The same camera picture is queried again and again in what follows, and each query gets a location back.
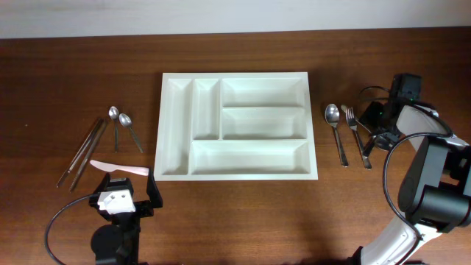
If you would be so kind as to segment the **steel fork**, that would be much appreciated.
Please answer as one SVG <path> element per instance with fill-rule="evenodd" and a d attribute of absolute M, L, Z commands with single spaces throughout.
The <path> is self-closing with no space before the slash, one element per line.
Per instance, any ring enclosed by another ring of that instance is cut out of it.
<path fill-rule="evenodd" d="M 365 147 L 364 147 L 364 150 L 362 151 L 362 155 L 365 157 L 365 158 L 368 158 L 373 150 L 373 148 L 375 147 L 375 139 L 376 139 L 376 135 L 373 135 L 369 141 L 366 143 Z"/>
<path fill-rule="evenodd" d="M 371 169 L 372 165 L 369 161 L 369 158 L 364 156 L 364 145 L 363 145 L 361 137 L 358 133 L 358 122 L 357 122 L 357 119 L 356 119 L 355 114 L 353 112 L 353 109 L 351 107 L 347 107 L 346 105 L 342 105 L 341 108 L 345 112 L 347 125 L 353 131 L 354 136 L 356 138 L 358 148 L 359 148 L 359 152 L 360 152 L 360 156 L 361 156 L 361 159 L 362 159 L 363 164 L 364 164 L 364 168 L 365 169 Z"/>

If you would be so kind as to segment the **large steel spoon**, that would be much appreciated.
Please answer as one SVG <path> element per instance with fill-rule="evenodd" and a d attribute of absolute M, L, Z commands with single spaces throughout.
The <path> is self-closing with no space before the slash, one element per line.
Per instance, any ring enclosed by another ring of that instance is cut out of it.
<path fill-rule="evenodd" d="M 348 167 L 349 163 L 345 155 L 344 148 L 338 132 L 338 124 L 340 119 L 340 112 L 337 106 L 329 104 L 325 109 L 325 121 L 333 128 L 333 133 L 336 138 L 336 145 L 339 153 L 340 163 L 343 167 Z"/>

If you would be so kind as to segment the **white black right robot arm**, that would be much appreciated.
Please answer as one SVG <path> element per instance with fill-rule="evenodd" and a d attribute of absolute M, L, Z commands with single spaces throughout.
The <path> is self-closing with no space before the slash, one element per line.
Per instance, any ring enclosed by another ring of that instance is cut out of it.
<path fill-rule="evenodd" d="M 358 145 L 366 168 L 373 148 L 387 152 L 382 173 L 383 193 L 394 218 L 370 244 L 359 247 L 348 264 L 405 264 L 424 244 L 470 225 L 470 145 L 439 118 L 436 108 L 419 99 L 422 78 L 395 74 L 386 98 L 371 98 L 355 117 L 344 107 L 349 128 L 370 132 Z M 397 201 L 387 186 L 394 151 L 406 141 L 416 151 L 403 178 Z"/>

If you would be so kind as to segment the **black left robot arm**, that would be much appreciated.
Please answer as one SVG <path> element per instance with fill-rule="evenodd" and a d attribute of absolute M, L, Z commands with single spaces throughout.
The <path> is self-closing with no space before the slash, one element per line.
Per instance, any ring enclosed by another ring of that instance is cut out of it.
<path fill-rule="evenodd" d="M 129 178 L 113 179 L 107 173 L 88 204 L 109 223 L 98 228 L 91 238 L 96 264 L 138 264 L 141 219 L 154 216 L 163 199 L 153 173 L 144 169 L 147 200 L 134 201 Z"/>

